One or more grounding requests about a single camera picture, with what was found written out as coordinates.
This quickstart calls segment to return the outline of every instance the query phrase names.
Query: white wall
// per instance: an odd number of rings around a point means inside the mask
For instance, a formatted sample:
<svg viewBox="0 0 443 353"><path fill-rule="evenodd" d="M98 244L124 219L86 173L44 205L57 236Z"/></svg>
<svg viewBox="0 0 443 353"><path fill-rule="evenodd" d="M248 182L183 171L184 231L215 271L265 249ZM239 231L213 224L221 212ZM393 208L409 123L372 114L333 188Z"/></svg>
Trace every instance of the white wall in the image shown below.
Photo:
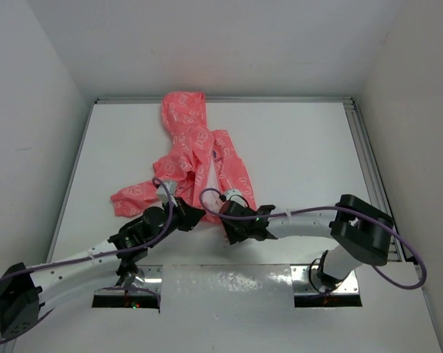
<svg viewBox="0 0 443 353"><path fill-rule="evenodd" d="M28 0L86 97L354 95L401 0Z"/></svg>
<svg viewBox="0 0 443 353"><path fill-rule="evenodd" d="M0 0L0 276L44 261L88 114L25 0Z"/></svg>
<svg viewBox="0 0 443 353"><path fill-rule="evenodd" d="M361 103L400 231L428 265L443 342L443 0L404 3Z"/></svg>

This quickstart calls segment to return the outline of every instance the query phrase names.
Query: pink garment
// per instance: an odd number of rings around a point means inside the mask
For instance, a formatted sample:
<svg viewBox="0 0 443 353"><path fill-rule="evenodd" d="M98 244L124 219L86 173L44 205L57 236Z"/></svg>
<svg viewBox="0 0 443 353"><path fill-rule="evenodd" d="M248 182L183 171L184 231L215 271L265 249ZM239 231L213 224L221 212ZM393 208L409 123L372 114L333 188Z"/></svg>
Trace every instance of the pink garment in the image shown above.
<svg viewBox="0 0 443 353"><path fill-rule="evenodd" d="M153 164L155 176L178 182L176 196L194 207L202 208L199 194L205 188L221 192L237 188L256 209L254 193L243 161L236 154L227 130L207 128L205 95L198 92L173 92L161 103L163 125L171 133L172 150ZM112 195L115 214L133 217L157 201L151 180L129 186ZM206 193L204 202L218 210L220 201ZM219 220L206 215L205 220Z"/></svg>

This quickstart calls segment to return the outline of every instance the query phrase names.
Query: metal frame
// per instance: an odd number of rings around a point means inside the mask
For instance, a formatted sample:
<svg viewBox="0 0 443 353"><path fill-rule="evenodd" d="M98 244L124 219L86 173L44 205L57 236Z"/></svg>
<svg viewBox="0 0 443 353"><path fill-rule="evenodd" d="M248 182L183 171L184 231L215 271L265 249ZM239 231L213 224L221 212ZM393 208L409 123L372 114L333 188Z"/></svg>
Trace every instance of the metal frame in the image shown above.
<svg viewBox="0 0 443 353"><path fill-rule="evenodd" d="M143 104L143 103L159 103L162 96L156 97L103 97L95 101L95 104ZM369 142L369 137L366 133L364 121L362 120L360 111L357 104L350 97L207 97L207 101L213 102L314 102L314 103L342 103L344 105L344 111L347 116L347 120L350 125L352 133L352 139L354 140L355 150L357 151L359 162L361 164L362 173L364 175L367 192L369 193L371 204L382 210L385 213L391 215L390 206L386 198L385 190L383 188L382 180L375 162L374 155L372 153L372 147ZM68 188L66 190L63 206L61 207L60 217L58 218L57 226L54 231L52 244L48 256L47 262L50 262L53 256L54 247L57 242L57 236L60 231L61 222L63 220L63 214L65 212L66 203L68 201L71 185L73 183L74 175L76 173L77 164L79 162L79 156L81 155L82 146L88 131L89 121L93 112L93 106L88 115L85 130L82 134L81 143L77 153L76 160L74 162L73 171L69 180ZM404 261L403 249L401 244L391 244L390 251L393 254L396 252L397 259L390 259L394 261ZM0 346L0 353L13 353L15 340L10 341Z"/></svg>

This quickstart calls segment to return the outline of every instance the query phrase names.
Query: gray wall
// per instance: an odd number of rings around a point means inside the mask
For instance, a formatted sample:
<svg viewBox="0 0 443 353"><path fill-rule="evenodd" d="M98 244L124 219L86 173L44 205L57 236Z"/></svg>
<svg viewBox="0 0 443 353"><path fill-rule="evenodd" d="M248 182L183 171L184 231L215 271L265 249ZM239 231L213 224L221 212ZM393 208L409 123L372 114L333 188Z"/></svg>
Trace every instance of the gray wall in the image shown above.
<svg viewBox="0 0 443 353"><path fill-rule="evenodd" d="M428 265L443 341L443 0L404 3L361 103L400 231Z"/></svg>
<svg viewBox="0 0 443 353"><path fill-rule="evenodd" d="M45 260L88 106L25 0L0 0L0 276Z"/></svg>
<svg viewBox="0 0 443 353"><path fill-rule="evenodd" d="M401 0L28 0L85 97L353 95Z"/></svg>

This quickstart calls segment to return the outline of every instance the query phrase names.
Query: red fabric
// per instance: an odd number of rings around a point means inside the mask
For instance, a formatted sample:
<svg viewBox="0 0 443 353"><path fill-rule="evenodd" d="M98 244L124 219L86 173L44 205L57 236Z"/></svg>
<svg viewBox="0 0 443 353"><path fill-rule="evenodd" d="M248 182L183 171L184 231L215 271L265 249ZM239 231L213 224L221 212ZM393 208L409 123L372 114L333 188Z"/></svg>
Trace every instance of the red fabric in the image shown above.
<svg viewBox="0 0 443 353"><path fill-rule="evenodd" d="M202 208L199 194L206 187L215 186L221 192L237 188L250 207L256 208L246 167L236 154L227 130L207 128L204 93L168 94L161 103L161 118L171 133L173 147L167 156L153 164L153 168L156 177L178 182L176 196L181 196L189 205ZM215 180L208 178L210 166L214 168L211 175ZM157 201L155 192L151 180L120 190L110 197L115 214L139 215ZM211 215L206 215L205 219L218 221Z"/></svg>

